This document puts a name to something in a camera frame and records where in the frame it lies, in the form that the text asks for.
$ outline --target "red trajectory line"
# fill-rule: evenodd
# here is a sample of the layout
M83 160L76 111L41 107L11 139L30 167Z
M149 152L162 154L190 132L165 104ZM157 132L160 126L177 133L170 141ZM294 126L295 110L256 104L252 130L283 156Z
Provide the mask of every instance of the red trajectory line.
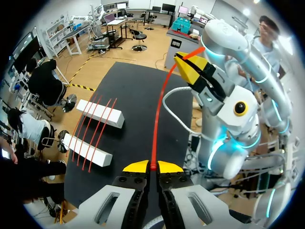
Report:
M190 54L187 54L185 57L183 57L184 60L189 59L195 55L198 55L202 53L205 50L204 47L200 47L196 49L195 51L191 52ZM177 66L177 64L174 64L174 66L171 68L170 72L167 74L166 79L164 81L164 84L162 86L162 90L160 92L160 97L158 101L158 107L156 111L156 118L154 121L154 129L153 129L153 140L152 140L152 160L151 160L151 166L150 169L151 171L156 171L157 170L157 135L158 135L158 123L159 123L159 114L160 114L160 109L161 109L161 104L162 104L162 99L163 99L163 94L166 88L166 85L168 83L168 80L174 70L174 68Z
M108 118L109 118L109 116L110 116L110 114L111 114L111 112L112 112L112 110L113 110L113 107L114 107L114 105L115 105L117 99L118 99L118 98L116 98L116 99L114 100L114 102L113 102L113 104L112 104L112 106L111 106L111 110L110 110L110 112L109 112L109 114L108 114L108 117L107 117L107 119L106 119L106 121L105 121L105 123L104 123L104 126L103 126L103 128L102 128L102 131L101 131L101 133L100 133L99 139L97 139L97 142L96 142L96 145L95 145L95 148L94 148L92 157L91 157L91 161L90 161L90 164L89 164L89 170L88 170L88 172L91 171L91 164L92 164L92 160L93 160L93 157L94 157L94 153L95 153L97 144L99 143L99 141L100 141L100 139L101 139L101 136L102 136L102 134L103 134L103 132L104 132L104 128L105 128L105 126L106 126L106 123L107 123L107 121L108 121Z
M101 123L101 119L102 119L102 117L103 117L103 115L104 115L104 113L105 113L105 110L107 109L107 107L108 107L110 101L111 101L111 99L108 101L108 103L107 103L107 105L106 105L106 107L105 107L105 109L104 109L104 111L103 111L103 113L102 113L102 115L101 115L101 117L100 117L99 123L97 124L97 126L96 126L96 128L95 128L94 134L93 134L92 139L91 139L90 144L89 144L89 148L88 148L87 153L86 153L86 157L85 157L84 163L82 164L82 171L84 170L84 167L85 167L85 162L86 162L86 159L87 159L87 155L88 155L90 146L91 146L91 144L92 144L92 141L93 141L93 139L94 139L94 136L95 136L95 134L96 134L96 131L97 131L97 129L99 128L99 125L100 125L100 123Z
M71 145L72 138L73 138L73 136L75 135L76 129L77 129L77 127L78 127L78 125L79 125L79 123L80 123L80 121L81 121L81 117L82 117L82 115L84 114L84 111L86 110L86 108L87 108L87 106L88 106L88 103L89 103L89 101L91 100L92 96L93 96L93 94L91 95L90 99L88 100L88 102L87 102L87 104L86 104L86 106L85 106L85 109L82 111L81 116L80 116L80 118L79 118L79 120L78 120L78 122L77 122L77 124L76 124L76 126L75 126L75 129L74 129L74 131L73 131L73 134L72 134L72 136L71 136L71 139L70 139L70 142L69 142L69 145L68 145L68 149L67 149L67 152L66 152L66 157L68 156L68 151L69 151L69 149L70 149L70 145Z
M85 119L86 119L86 116L87 116L88 112L90 111L90 108L91 108L91 106L92 106L92 104L93 104L93 102L94 102L94 100L95 100L96 96L97 96L97 94L95 95L95 97L94 97L94 99L93 99L93 101L92 101L92 103L91 103L91 105L90 105L90 107L89 107L88 111L86 112L86 115L85 115L84 119L82 120L82 123L81 123L80 129L78 130L78 134L77 134L77 137L76 137L76 140L75 140L75 145L74 145L73 155L72 155L72 161L74 161L75 147L76 147L76 143L77 143L78 136L80 135L80 131L81 131L82 125L84 124L84 121L85 121Z
M88 128L89 128L90 122L91 122L92 117L93 117L93 114L94 114L94 112L95 112L95 109L97 108L97 106L98 106L98 104L99 104L101 98L102 98L102 96L100 96L99 100L97 101L96 106L95 106L95 108L94 108L94 110L93 110L93 113L92 113L92 115L91 115L91 117L90 117L90 119L89 119L89 122L88 122L88 125L87 125L87 127L86 127L84 136L82 137L81 147L82 147L82 143L84 142L85 136L86 136L86 134L87 134L87 130L88 130ZM79 165L79 161L80 161L81 147L80 147L80 151L79 151L78 157L77 157L77 166Z

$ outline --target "hand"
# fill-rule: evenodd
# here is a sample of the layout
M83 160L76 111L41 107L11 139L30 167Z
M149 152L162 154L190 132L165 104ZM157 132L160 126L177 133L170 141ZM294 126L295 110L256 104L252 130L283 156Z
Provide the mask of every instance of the hand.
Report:
M10 157L11 157L11 160L14 162L14 164L18 164L18 159L17 159L16 154L11 154Z
M243 76L243 77L246 77L246 72L242 70L241 66L238 66L238 74Z

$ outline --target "floor tape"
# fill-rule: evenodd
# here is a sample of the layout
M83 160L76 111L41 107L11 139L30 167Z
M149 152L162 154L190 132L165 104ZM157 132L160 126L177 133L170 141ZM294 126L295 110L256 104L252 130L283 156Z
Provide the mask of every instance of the floor tape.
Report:
M71 81L75 78L75 76L77 75L77 73L79 73L80 72L80 70L81 70L81 68L93 57L95 55L95 53L94 54L92 54L86 61L85 61L85 63L83 63L82 64L82 66L77 70L77 72L74 74L74 76L72 77L72 79L70 79L70 81L69 81L69 83L71 83Z
M83 85L79 85L79 84L71 83L70 86L83 88L83 89L86 89L86 90L89 90L89 91L93 91L93 92L96 91L96 89L93 89L93 88L90 88L90 87L86 87L86 86L83 86Z

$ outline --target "white block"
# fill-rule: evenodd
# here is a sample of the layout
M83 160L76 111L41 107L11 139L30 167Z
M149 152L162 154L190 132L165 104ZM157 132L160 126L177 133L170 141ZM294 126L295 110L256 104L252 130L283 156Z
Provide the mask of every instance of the white block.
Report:
M81 99L79 101L76 109L83 112L83 110L85 109L85 107L87 105L87 102L88 101ZM93 103L92 106L91 106L91 104L92 104L91 102L88 103L88 105L86 107L86 110L84 112L84 114L87 114L87 117L91 117L91 115L92 115L92 113L95 109L95 106L96 106L96 104L94 104L94 103ZM103 106L103 105L97 105L92 118L99 121L99 119L101 118L101 115L103 114L103 111L105 110L105 108L106 107ZM106 119L107 119L110 111L111 111L111 107L107 107L104 114L103 114L101 122L103 122L103 123L106 122ZM122 126L123 126L124 120L125 119L124 119L123 113L119 110L113 109L110 113L107 124L121 129Z
M65 146L66 149L69 146L70 140L71 140L71 135L70 134L65 134L65 137L63 139L63 143L64 143L64 146ZM82 141L81 139L73 136L71 144L70 144L70 149L73 150L75 153L79 154L80 147L81 147L81 154L80 155L85 158L86 154L87 154L89 144L84 141L82 143L82 146L81 146L81 141ZM94 148L95 148L95 146L90 146L90 149L88 151L87 159L89 161L91 161L92 154L94 152ZM101 167L105 167L105 166L110 165L111 159L112 159L112 154L108 154L105 151L102 151L101 149L96 148L92 162L101 166Z

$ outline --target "black table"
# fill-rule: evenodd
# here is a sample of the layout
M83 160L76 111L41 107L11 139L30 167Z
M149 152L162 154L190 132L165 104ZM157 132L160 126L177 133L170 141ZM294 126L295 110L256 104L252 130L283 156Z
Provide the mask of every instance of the black table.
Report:
M79 207L82 202L103 186L112 184L113 179L119 176L127 165L146 159L151 160L155 114L166 75L167 72L161 70L121 62L116 62L108 71L95 94L103 95L100 101L102 105L106 105L109 98L118 98L114 108L122 111L125 121L122 129L107 125L98 144L99 149L113 155L109 166L99 167L92 164L91 173L88 173L89 161L86 161L85 170L82 171L81 166L78 167L75 161L72 162L72 152L70 152L65 177L67 201ZM173 74L165 93L180 86L187 86L187 84L180 76ZM167 99L169 108L188 126L190 126L192 118L192 101L190 91L177 92ZM88 121L89 118L86 118L79 138L83 137ZM85 137L87 143L90 142L97 123L96 120L91 121ZM102 126L99 126L93 145L96 144ZM175 163L182 167L188 136L189 133L162 106L159 119L157 160ZM80 164L83 164L82 157L80 157ZM144 224L160 214L156 175L153 172L150 181L149 206Z
M163 13L163 12L160 12L160 11L154 11L154 10L144 10L143 12L145 13L148 13L148 18L150 17L151 13L158 13L158 14L165 14L165 15L170 15L171 16L171 19L170 19L170 22L168 24L168 29L172 26L173 24L173 18L175 16L175 13ZM143 25L145 26L145 21L146 21L146 14L144 16L144 22L143 22Z

